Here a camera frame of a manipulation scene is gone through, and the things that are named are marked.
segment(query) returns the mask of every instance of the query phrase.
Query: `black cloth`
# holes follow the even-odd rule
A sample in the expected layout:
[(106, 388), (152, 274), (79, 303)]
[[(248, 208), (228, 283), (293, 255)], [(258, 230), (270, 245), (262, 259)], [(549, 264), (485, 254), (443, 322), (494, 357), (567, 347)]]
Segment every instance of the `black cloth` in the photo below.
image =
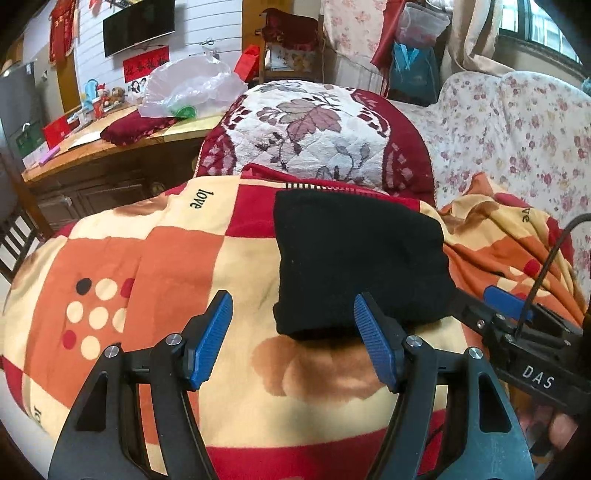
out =
[(455, 285), (435, 219), (398, 203), (310, 189), (278, 192), (273, 215), (278, 333), (358, 335), (353, 301), (364, 291), (403, 327), (448, 315)]

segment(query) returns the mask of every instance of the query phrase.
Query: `blue bag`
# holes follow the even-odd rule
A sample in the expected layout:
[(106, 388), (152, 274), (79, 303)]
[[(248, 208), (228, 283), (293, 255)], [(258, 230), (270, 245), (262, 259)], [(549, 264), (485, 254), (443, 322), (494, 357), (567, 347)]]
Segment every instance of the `blue bag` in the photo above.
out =
[(395, 42), (392, 56), (391, 98), (422, 106), (436, 103), (441, 84), (433, 48), (410, 48)]

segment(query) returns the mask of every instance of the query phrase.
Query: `paper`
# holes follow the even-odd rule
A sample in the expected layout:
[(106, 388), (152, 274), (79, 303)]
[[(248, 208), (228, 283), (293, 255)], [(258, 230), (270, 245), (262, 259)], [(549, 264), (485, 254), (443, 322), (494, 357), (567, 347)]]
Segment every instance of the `paper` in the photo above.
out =
[(86, 145), (87, 143), (92, 143), (97, 140), (100, 140), (100, 132), (92, 132), (86, 135), (82, 135), (78, 140), (76, 140), (68, 150), (72, 148), (81, 147), (82, 145)]

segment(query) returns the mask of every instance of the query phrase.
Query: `wooden drawer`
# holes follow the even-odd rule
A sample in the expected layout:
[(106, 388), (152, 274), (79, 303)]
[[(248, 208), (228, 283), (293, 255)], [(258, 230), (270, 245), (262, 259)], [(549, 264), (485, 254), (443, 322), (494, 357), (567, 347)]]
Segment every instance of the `wooden drawer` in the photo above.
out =
[(147, 194), (147, 188), (139, 180), (91, 187), (78, 190), (77, 194), (88, 215), (140, 202), (150, 197)]
[(39, 202), (39, 208), (54, 230), (58, 230), (68, 223), (79, 220), (84, 216), (74, 206), (71, 197), (58, 195)]

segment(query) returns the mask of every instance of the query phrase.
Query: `orange checkered blanket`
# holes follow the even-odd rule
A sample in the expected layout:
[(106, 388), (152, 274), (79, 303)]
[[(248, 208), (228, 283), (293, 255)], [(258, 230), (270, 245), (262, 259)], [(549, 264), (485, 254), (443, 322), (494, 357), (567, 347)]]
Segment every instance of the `orange checkered blanket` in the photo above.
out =
[[(57, 440), (105, 347), (152, 346), (182, 330), (225, 289), (233, 296), (233, 320), (211, 379), (190, 396), (219, 477), (364, 478), (395, 396), (379, 383), (361, 340), (298, 343), (275, 331), (280, 254), (273, 204), (279, 189), (298, 187), (294, 181), (260, 167), (199, 177), (174, 192), (86, 217), (49, 240), (22, 266), (0, 324), (15, 401)], [(484, 174), (441, 212), (418, 200), (363, 192), (437, 219), (454, 281), (479, 297), (489, 285), (525, 295), (560, 233), (548, 214), (522, 205)], [(570, 259), (565, 245), (537, 301), (581, 323), (585, 305)], [(417, 333), (456, 352), (478, 344), (452, 317)], [(164, 472), (150, 390), (143, 387), (148, 456)], [(439, 389), (433, 427), (443, 421), (444, 406)], [(432, 448), (423, 469), (433, 465)]]

